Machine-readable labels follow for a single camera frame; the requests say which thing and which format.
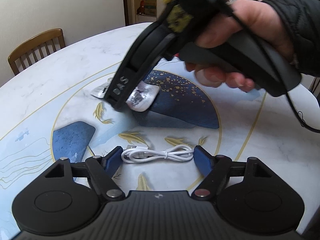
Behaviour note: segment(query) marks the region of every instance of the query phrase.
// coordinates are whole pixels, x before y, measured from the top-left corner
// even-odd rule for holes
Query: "table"
[[[300,126],[284,97],[273,98],[264,90],[244,93],[225,85],[202,87],[177,58],[161,60],[149,75],[147,81],[161,87],[163,101],[147,115],[115,112],[90,95],[112,77],[147,26],[132,25],[77,42],[0,88],[1,238],[10,239],[18,232],[11,213],[13,198],[63,154],[59,146],[66,144],[61,135],[74,131],[81,138],[76,145],[81,145],[71,147],[72,161],[105,155],[117,145],[164,150],[179,142],[201,144],[211,154],[233,160],[258,157],[303,198],[305,214],[298,227],[302,232],[320,205],[320,135]],[[290,94],[305,121],[320,128],[313,95],[302,85]],[[114,176],[126,193],[192,192],[201,179],[193,161],[168,160],[124,164]],[[84,179],[77,182],[87,184]]]

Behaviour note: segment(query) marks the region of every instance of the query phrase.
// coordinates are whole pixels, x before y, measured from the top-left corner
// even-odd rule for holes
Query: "ribbed black surface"
[[[65,236],[35,236],[22,232],[15,240],[302,240],[295,232],[254,236],[223,221],[213,206],[196,201],[187,191],[132,191],[108,203],[89,226]]]

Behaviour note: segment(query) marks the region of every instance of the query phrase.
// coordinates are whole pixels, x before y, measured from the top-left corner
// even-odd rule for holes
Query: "quilted jacket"
[[[282,19],[301,73],[320,77],[320,0],[264,0]]]

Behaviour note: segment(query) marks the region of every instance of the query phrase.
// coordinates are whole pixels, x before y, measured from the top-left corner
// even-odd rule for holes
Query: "chair backrest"
[[[18,59],[20,60],[22,68],[26,69],[25,60],[27,60],[28,65],[31,66],[33,63],[38,62],[38,60],[50,55],[50,47],[52,47],[52,52],[56,52],[57,48],[54,42],[54,39],[56,38],[58,39],[60,49],[64,48],[66,44],[64,42],[62,29],[45,31],[18,46],[8,57],[8,62],[13,73],[15,75],[19,74],[19,69],[16,64]],[[43,47],[45,48],[46,56],[42,51]]]

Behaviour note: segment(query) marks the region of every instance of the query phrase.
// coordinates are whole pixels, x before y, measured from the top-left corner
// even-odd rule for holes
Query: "white usb cable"
[[[186,162],[193,158],[193,149],[191,149],[191,147],[188,145],[179,144],[162,152],[157,152],[148,149],[140,149],[137,146],[136,148],[124,150],[121,154],[121,158],[126,163],[144,163],[160,158],[178,162]]]

